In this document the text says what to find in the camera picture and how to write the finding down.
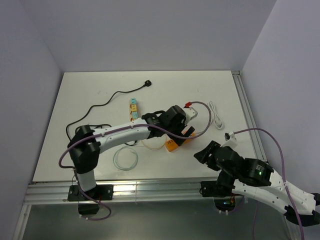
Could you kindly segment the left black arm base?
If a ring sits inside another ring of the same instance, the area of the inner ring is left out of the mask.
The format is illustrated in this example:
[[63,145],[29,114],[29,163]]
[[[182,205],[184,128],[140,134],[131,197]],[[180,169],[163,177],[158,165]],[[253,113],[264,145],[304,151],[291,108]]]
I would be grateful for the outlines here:
[[[87,196],[95,201],[111,201],[114,193],[114,186],[112,184],[97,184],[93,189],[84,192]],[[80,203],[89,201],[80,190],[78,185],[71,185],[67,196],[68,202],[78,202],[78,213],[80,215],[89,217],[96,215],[100,210],[100,205],[95,201],[93,203]]]

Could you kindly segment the beige red power strip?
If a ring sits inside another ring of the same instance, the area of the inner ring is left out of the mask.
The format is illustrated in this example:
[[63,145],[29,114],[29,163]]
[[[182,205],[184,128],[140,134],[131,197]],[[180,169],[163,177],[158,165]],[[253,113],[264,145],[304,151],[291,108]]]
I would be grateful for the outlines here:
[[129,118],[130,121],[133,122],[140,117],[139,115],[139,108],[138,108],[138,101],[136,98],[131,98],[129,100]]

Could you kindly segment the orange power strip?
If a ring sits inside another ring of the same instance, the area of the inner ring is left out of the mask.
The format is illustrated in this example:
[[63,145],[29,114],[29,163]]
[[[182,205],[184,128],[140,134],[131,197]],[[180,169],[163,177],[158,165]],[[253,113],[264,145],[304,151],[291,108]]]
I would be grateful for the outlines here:
[[[191,134],[191,137],[194,137],[196,135],[196,132],[194,131],[192,134]],[[192,139],[187,139],[187,140],[185,140],[183,143],[182,143],[182,145],[185,145],[185,144],[187,144],[187,143],[189,143],[189,142],[191,142],[192,141]],[[175,150],[177,150],[179,147],[181,147],[181,146],[178,146],[178,144],[174,141],[174,140],[172,140],[172,139],[169,139],[169,140],[167,140],[166,142],[165,142],[165,148],[167,149],[167,151],[168,152],[174,152]]]

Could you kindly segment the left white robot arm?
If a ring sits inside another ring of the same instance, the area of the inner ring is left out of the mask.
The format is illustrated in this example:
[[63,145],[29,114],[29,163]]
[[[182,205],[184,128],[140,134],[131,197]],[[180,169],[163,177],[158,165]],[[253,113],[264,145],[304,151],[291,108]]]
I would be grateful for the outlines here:
[[86,200],[96,197],[98,188],[94,169],[101,153],[128,142],[159,138],[164,134],[181,145],[194,132],[193,127],[185,133],[183,130],[197,115],[198,112],[192,107],[174,105],[166,111],[146,113],[119,126],[99,129],[81,126],[67,146],[80,185],[79,194]]

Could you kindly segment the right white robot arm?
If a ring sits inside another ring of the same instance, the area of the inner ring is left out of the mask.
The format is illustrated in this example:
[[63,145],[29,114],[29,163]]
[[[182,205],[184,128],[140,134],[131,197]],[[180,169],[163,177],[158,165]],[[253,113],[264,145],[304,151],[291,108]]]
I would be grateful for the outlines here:
[[320,223],[320,214],[316,211],[320,195],[285,182],[266,162],[244,158],[230,146],[215,141],[195,153],[194,158],[219,173],[217,180],[201,182],[203,197],[242,195],[273,207],[293,224],[310,227]]

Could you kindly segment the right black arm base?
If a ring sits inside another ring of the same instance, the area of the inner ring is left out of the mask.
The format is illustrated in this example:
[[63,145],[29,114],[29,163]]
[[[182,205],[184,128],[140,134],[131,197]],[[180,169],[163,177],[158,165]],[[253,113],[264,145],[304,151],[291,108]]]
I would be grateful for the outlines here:
[[232,193],[234,182],[234,177],[221,171],[217,180],[201,181],[199,193],[204,198],[213,198],[218,211],[227,213],[236,208],[235,194]]

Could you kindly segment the light teal charger with cable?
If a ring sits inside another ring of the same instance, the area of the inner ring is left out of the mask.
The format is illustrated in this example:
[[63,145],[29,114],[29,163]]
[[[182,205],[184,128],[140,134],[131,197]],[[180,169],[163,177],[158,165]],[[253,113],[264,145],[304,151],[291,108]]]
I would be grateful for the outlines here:
[[133,119],[138,119],[138,118],[139,118],[139,114],[138,114],[136,111],[132,111],[132,112],[131,112],[131,117],[132,117]]

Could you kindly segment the teal two-tone charger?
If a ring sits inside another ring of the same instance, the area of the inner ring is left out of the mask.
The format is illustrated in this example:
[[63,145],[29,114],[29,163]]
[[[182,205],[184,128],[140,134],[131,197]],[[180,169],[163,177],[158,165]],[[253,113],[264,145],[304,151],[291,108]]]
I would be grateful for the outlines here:
[[137,104],[137,100],[135,98],[131,98],[130,99],[130,104],[131,105],[136,105]]

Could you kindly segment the yellow two-tone charger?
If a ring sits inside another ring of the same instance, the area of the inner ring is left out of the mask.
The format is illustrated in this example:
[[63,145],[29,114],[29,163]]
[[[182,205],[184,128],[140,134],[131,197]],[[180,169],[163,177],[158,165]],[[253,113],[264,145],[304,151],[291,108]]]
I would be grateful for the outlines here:
[[130,111],[131,112],[137,112],[138,111],[137,105],[136,104],[135,105],[131,104],[130,105]]

